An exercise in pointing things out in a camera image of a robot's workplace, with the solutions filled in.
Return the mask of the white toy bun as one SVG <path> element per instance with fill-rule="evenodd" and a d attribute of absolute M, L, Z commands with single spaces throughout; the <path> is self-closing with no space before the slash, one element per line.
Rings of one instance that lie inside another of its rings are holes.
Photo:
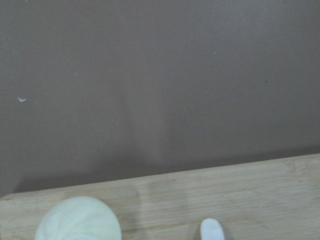
<path fill-rule="evenodd" d="M 121 240 L 119 220 L 101 200 L 76 196 L 53 206 L 42 218 L 36 240 Z"/>

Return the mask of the wooden cutting board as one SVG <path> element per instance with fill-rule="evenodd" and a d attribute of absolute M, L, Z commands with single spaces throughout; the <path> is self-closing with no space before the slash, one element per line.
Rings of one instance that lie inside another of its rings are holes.
<path fill-rule="evenodd" d="M 46 212 L 64 199 L 91 196 L 117 216 L 124 240 L 198 240 L 213 218 L 228 240 L 317 240 L 318 154 L 181 171 L 0 199 L 0 237 L 32 240 Z"/>

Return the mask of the white plastic spoon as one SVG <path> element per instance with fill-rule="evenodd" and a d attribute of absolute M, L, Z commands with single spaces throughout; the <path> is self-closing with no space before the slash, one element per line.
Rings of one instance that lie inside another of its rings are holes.
<path fill-rule="evenodd" d="M 206 218 L 200 224 L 201 240 L 225 240 L 222 226 L 214 218 Z"/>

